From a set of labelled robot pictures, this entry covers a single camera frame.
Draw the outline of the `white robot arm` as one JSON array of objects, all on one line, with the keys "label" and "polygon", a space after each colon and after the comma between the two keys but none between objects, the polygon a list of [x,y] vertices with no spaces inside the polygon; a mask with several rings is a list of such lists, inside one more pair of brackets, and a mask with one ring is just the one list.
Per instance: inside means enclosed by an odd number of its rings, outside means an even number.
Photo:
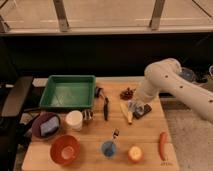
[{"label": "white robot arm", "polygon": [[165,91],[213,123],[213,92],[184,80],[179,76],[181,71],[179,61],[174,58],[149,64],[145,68],[144,78],[136,88],[134,99],[146,104],[160,91]]}]

